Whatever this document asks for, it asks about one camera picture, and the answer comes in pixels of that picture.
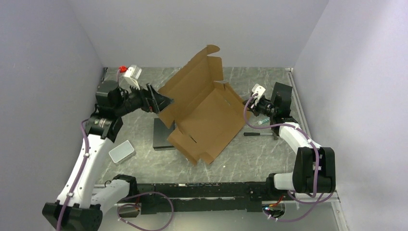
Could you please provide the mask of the brown cardboard box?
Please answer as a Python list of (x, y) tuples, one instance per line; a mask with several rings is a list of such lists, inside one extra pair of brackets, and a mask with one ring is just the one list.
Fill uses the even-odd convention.
[(174, 131), (167, 140), (193, 165), (212, 163), (245, 125), (243, 99), (224, 82), (220, 48), (207, 45), (159, 93), (173, 99), (159, 118)]

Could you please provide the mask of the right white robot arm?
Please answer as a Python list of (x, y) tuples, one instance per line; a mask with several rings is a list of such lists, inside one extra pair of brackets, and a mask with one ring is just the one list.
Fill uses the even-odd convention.
[(293, 170), (289, 173), (272, 173), (267, 177), (265, 193), (276, 200), (284, 191), (306, 193), (315, 197), (318, 193), (333, 193), (336, 188), (335, 153), (313, 141), (291, 116), (290, 104), (282, 100), (272, 102), (259, 92), (243, 102), (247, 113), (264, 115), (270, 119), (268, 126), (273, 134), (284, 140), (296, 153)]

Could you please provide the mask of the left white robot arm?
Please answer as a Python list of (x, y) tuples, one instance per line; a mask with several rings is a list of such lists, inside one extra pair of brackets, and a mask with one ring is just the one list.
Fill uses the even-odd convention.
[(114, 80), (99, 84), (95, 96), (94, 112), (80, 123), (83, 144), (72, 173), (56, 201), (46, 203), (42, 210), (57, 231), (96, 231), (103, 215), (117, 202), (137, 198), (136, 178), (123, 174), (93, 194), (98, 170), (122, 128), (123, 116), (138, 109), (158, 114), (173, 102), (150, 84), (126, 90)]

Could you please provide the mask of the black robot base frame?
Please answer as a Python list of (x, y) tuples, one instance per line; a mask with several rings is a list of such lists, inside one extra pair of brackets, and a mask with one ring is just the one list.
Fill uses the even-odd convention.
[(263, 205), (279, 200), (270, 179), (249, 182), (138, 183), (120, 203), (138, 204), (143, 215), (162, 212), (261, 212)]

